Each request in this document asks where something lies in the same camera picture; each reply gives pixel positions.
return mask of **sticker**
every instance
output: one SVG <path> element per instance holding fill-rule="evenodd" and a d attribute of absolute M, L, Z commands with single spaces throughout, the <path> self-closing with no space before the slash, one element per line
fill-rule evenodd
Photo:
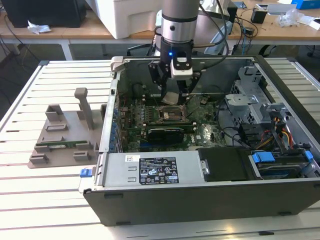
<path fill-rule="evenodd" d="M 125 155 L 126 162 L 139 162 L 140 155 Z"/>
<path fill-rule="evenodd" d="M 48 146 L 49 149 L 65 149 L 66 145 L 52 145 L 52 146 Z"/>
<path fill-rule="evenodd" d="M 179 183 L 178 167 L 175 157 L 140 158 L 138 161 L 139 183 L 141 185 Z"/>

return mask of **blue tab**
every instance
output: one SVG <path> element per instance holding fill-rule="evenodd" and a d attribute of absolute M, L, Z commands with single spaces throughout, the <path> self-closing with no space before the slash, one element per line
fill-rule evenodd
<path fill-rule="evenodd" d="M 81 169 L 80 178 L 91 178 L 92 177 L 92 169 Z"/>
<path fill-rule="evenodd" d="M 258 155 L 253 154 L 253 155 L 252 155 L 252 158 L 253 158 L 253 160 L 254 160 L 255 163 L 259 163 L 259 162 L 260 162 L 260 159 L 259 159 Z"/>
<path fill-rule="evenodd" d="M 275 158 L 269 151 L 259 151 L 252 155 L 255 163 L 270 163 L 275 162 Z"/>
<path fill-rule="evenodd" d="M 310 151 L 305 151 L 304 155 L 308 159 L 309 163 L 311 163 L 311 161 L 314 159 L 314 156 L 312 155 L 312 153 Z"/>

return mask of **power supply label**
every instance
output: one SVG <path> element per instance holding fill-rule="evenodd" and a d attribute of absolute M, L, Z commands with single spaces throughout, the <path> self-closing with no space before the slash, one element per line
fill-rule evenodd
<path fill-rule="evenodd" d="M 155 157 L 140 158 L 139 183 L 149 184 L 178 184 L 178 167 L 176 158 Z"/>

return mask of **aluminum profile table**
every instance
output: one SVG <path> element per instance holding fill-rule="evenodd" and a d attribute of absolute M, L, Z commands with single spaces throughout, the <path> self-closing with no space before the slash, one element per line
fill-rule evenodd
<path fill-rule="evenodd" d="M 117 227 L 100 224 L 78 192 L 84 166 L 29 169 L 27 163 L 48 104 L 60 104 L 63 111 L 78 110 L 74 90 L 86 87 L 91 108 L 100 109 L 108 102 L 111 80 L 110 61 L 105 60 L 51 61 L 31 76 L 0 122 L 1 239 L 260 240 L 261 235 L 272 233 L 263 239 L 319 239 L 320 202 L 294 216 Z"/>
<path fill-rule="evenodd" d="M 320 83 L 297 61 L 289 61 L 286 58 L 266 58 L 266 61 L 314 120 L 320 124 Z M 276 102 L 281 102 L 270 86 L 267 89 Z"/>

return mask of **floor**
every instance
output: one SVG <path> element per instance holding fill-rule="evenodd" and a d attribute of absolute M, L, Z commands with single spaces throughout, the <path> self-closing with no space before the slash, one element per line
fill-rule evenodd
<path fill-rule="evenodd" d="M 34 44 L 29 49 L 40 60 L 65 60 L 63 51 L 59 45 Z M 106 50 L 108 55 L 102 55 L 102 48 L 99 44 L 77 44 L 72 46 L 76 60 L 100 60 L 110 59 L 113 56 L 125 56 L 127 48 L 131 44 L 108 44 Z M 249 55 L 256 55 L 262 46 L 254 45 Z M 145 56 L 147 48 L 135 50 L 133 56 Z M 316 79 L 320 78 L 320 49 L 317 49 L 313 57 L 307 56 L 310 50 L 308 46 L 279 46 L 272 50 L 269 57 L 294 57 L 304 68 L 306 68 Z M 241 55 L 242 50 L 237 49 L 236 55 Z M 29 80 L 38 61 L 24 47 L 20 55 L 12 57 L 2 68 L 0 68 L 0 119 L 20 93 L 25 83 Z"/>

